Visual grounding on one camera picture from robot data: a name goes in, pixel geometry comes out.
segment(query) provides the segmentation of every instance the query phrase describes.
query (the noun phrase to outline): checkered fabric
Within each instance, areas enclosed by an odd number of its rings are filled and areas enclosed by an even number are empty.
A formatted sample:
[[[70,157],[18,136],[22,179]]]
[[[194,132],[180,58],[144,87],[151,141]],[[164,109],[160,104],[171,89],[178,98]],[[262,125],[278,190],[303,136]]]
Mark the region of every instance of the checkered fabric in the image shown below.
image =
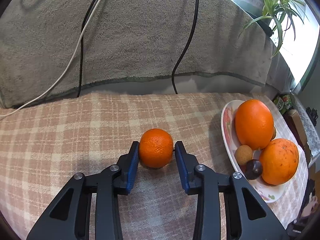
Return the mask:
[[[297,142],[284,119],[263,96],[281,137]],[[187,152],[216,172],[231,174],[220,115],[242,94],[181,95],[89,94],[18,111],[0,120],[0,210],[13,230],[26,239],[41,213],[76,172],[98,173],[128,152],[132,141],[148,129],[161,128]],[[0,110],[6,114],[11,110]],[[307,184],[305,155],[298,146],[298,170],[284,195],[269,206],[284,227],[299,212]],[[94,239],[94,203],[90,239]],[[223,198],[221,238],[226,238]],[[119,196],[124,239],[192,239],[196,196],[187,196],[180,184],[176,161],[161,169],[138,167],[130,195]]]

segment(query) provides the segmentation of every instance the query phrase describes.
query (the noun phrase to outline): gray towel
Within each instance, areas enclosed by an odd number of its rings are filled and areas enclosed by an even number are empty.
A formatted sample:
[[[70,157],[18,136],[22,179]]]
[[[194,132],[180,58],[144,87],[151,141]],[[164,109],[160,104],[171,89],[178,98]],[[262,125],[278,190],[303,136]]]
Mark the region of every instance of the gray towel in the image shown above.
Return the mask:
[[[91,0],[12,0],[0,19],[4,107],[47,90],[66,68]],[[195,0],[104,0],[84,34],[83,84],[171,75],[190,33]],[[272,41],[231,0],[200,0],[191,45],[177,74],[228,74],[264,85]],[[80,51],[47,98],[74,91]]]

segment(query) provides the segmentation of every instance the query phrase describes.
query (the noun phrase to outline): snack package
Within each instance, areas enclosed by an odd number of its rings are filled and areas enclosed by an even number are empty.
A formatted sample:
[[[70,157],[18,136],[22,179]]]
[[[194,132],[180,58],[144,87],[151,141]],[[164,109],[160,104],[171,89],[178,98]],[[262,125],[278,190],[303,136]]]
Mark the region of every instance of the snack package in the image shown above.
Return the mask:
[[[278,95],[273,100],[281,115],[284,115],[288,110],[293,109],[289,94]]]

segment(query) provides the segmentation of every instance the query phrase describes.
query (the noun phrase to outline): white oval plate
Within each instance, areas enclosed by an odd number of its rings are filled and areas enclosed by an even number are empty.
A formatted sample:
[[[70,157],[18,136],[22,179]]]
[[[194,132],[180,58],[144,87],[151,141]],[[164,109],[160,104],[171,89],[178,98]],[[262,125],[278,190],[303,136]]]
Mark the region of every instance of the white oval plate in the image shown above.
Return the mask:
[[[242,100],[233,100],[224,106],[221,113],[221,131],[222,131],[224,145],[226,147],[226,150],[233,168],[235,169],[235,171],[240,172],[244,176],[244,172],[239,167],[235,158],[236,149],[239,146],[241,146],[241,144],[238,140],[238,137],[236,134],[236,128],[234,124],[235,113],[238,107],[243,102],[244,101]],[[276,138],[280,138],[278,136],[279,133],[277,128],[276,128],[276,134],[277,134]],[[261,151],[258,151],[258,150],[254,151],[253,158],[258,160],[260,153]],[[261,177],[255,180],[248,180],[248,181],[266,203],[272,203],[278,200],[284,193],[285,187],[286,187],[286,183],[278,186],[267,184]]]

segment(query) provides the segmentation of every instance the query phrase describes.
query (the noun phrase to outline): tangerine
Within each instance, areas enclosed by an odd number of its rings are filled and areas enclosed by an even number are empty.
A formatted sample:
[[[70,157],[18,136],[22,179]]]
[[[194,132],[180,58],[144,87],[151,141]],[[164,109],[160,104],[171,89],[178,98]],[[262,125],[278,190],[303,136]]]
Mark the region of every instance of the tangerine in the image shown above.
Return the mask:
[[[280,185],[291,179],[298,168],[297,146],[287,139],[272,140],[259,157],[263,166],[262,178],[266,183]]]
[[[172,159],[173,140],[169,133],[161,129],[146,131],[139,145],[140,160],[148,167],[161,168]]]
[[[263,149],[273,134],[273,117],[269,108],[257,99],[243,102],[236,111],[235,126],[242,145]]]

